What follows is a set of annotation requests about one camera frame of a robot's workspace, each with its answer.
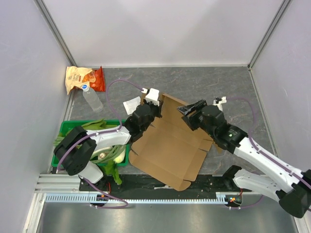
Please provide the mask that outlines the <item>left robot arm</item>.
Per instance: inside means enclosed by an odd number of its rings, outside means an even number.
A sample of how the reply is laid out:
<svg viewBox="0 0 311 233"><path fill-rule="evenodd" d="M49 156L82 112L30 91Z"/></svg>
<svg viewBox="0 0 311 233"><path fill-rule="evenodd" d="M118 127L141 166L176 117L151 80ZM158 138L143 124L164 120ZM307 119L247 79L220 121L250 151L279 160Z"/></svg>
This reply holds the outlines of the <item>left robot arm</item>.
<svg viewBox="0 0 311 233"><path fill-rule="evenodd" d="M121 125L103 130L74 127L55 147L58 164L68 175L79 175L96 191L105 189L107 180L102 170L90 161L94 152L115 145L128 145L140 139L156 117L161 118L163 101L156 103L144 100Z"/></svg>

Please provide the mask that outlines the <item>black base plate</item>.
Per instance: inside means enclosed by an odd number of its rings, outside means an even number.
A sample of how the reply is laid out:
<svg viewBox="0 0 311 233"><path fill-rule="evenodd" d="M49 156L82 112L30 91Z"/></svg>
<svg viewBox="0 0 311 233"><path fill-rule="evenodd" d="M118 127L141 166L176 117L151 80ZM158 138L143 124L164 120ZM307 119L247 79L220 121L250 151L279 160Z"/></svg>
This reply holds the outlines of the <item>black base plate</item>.
<svg viewBox="0 0 311 233"><path fill-rule="evenodd" d="M214 198L217 192L240 193L233 183L222 176L199 174L184 191L176 191L164 183L144 174L121 174L121 185L113 177L104 177L95 186L102 191L110 191L120 199L129 198Z"/></svg>

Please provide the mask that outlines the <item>brown cardboard box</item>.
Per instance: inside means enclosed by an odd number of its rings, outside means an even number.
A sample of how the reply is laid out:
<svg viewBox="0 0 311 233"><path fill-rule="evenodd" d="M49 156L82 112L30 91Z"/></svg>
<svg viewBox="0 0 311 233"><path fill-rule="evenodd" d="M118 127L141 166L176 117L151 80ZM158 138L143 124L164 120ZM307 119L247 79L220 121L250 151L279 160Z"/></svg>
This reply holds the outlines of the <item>brown cardboard box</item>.
<svg viewBox="0 0 311 233"><path fill-rule="evenodd" d="M208 151L215 144L202 129L192 131L177 110L186 102L162 94L162 117L155 118L132 144L129 162L169 187L183 191L195 181Z"/></svg>

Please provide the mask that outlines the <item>clear plastic water bottle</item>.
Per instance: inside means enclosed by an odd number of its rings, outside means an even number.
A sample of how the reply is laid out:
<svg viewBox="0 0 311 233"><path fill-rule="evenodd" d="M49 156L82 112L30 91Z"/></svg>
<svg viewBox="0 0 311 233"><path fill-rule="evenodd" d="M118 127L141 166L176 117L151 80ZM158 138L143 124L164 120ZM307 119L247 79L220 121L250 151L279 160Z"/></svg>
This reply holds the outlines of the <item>clear plastic water bottle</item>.
<svg viewBox="0 0 311 233"><path fill-rule="evenodd" d="M96 113L101 112L104 106L96 92L87 84L82 85L82 91L83 97L85 98L91 109Z"/></svg>

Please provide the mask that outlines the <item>white green bok choy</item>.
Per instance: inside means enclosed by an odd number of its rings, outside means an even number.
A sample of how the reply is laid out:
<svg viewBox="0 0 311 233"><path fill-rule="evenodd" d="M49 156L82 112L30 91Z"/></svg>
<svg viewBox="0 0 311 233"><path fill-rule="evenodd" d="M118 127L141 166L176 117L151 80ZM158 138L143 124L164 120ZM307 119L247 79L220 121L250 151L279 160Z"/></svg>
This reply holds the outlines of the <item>white green bok choy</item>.
<svg viewBox="0 0 311 233"><path fill-rule="evenodd" d="M91 156L91 162L94 164L104 164L108 161L121 163L125 158L126 145L109 146L96 150Z"/></svg>

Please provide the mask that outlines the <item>red chip bag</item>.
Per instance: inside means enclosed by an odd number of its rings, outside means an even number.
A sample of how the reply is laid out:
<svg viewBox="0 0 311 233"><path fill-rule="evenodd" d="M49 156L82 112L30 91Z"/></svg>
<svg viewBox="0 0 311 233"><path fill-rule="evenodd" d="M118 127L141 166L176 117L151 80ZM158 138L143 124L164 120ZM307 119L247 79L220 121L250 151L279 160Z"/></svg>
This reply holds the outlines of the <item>red chip bag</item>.
<svg viewBox="0 0 311 233"><path fill-rule="evenodd" d="M100 67L97 70L92 70L84 76L83 82L89 83L89 87L94 89L96 92L105 92L106 86L103 68Z"/></svg>

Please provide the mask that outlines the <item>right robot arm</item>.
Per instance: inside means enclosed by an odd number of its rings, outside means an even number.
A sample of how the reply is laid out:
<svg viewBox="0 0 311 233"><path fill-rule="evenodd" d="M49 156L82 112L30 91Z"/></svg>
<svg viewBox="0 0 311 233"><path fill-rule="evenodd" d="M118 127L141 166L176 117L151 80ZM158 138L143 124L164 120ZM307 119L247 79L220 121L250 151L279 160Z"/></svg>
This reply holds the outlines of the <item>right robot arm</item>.
<svg viewBox="0 0 311 233"><path fill-rule="evenodd" d="M260 146L251 132L229 124L223 113L223 104L228 100L215 98L211 105L199 100L177 110L191 130L202 129L219 148L248 161L265 174L231 166L222 180L226 190L239 187L255 191L278 202L288 214L302 218L311 209L311 171L302 171L282 161Z"/></svg>

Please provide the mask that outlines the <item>beige chip bag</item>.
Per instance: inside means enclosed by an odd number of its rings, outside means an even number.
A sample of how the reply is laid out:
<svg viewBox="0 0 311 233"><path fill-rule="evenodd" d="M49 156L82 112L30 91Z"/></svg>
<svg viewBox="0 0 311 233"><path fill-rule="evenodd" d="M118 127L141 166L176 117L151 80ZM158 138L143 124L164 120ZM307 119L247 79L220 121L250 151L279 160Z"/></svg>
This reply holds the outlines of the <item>beige chip bag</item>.
<svg viewBox="0 0 311 233"><path fill-rule="evenodd" d="M65 87L69 95L74 88L82 88L84 84L89 85L89 80L85 78L86 75L93 70L85 67L70 66L66 69Z"/></svg>

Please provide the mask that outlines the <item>white paper packet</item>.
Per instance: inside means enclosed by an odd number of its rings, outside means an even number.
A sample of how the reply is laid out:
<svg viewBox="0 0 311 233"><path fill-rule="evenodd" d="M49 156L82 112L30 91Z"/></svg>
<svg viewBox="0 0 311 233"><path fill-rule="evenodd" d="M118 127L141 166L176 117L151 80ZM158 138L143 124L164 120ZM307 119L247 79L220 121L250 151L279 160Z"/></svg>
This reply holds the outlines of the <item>white paper packet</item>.
<svg viewBox="0 0 311 233"><path fill-rule="evenodd" d="M140 102L140 97L135 97L131 100L123 102L124 108L128 116L136 110L136 108L140 105Z"/></svg>

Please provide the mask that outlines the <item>green leafy lettuce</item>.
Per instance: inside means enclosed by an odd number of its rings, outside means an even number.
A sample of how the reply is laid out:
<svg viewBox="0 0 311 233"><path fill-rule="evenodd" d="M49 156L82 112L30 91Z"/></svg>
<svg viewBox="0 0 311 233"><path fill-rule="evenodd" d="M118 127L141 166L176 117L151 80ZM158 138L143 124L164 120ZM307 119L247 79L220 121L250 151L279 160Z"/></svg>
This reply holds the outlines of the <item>green leafy lettuce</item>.
<svg viewBox="0 0 311 233"><path fill-rule="evenodd" d="M112 160L108 161L106 163L106 165L101 166L100 168L101 168L102 172L104 173L104 175L112 176L117 185L122 184L122 180L121 180L120 175L119 175L117 164L114 161L112 161Z"/></svg>

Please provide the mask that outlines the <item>green long beans bundle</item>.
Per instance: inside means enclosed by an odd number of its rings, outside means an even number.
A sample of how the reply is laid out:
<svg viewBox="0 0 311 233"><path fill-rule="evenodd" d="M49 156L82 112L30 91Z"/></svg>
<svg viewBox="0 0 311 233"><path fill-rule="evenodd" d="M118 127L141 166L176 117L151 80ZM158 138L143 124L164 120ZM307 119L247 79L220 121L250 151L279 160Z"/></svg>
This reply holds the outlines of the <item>green long beans bundle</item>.
<svg viewBox="0 0 311 233"><path fill-rule="evenodd" d="M60 133L55 139L53 145L56 147L65 137ZM115 161L115 163L121 163L125 159L126 145L115 145L109 146L100 150L93 152L90 161L94 164L103 164L108 161ZM58 165L58 158L56 156L52 159L52 166L56 167Z"/></svg>

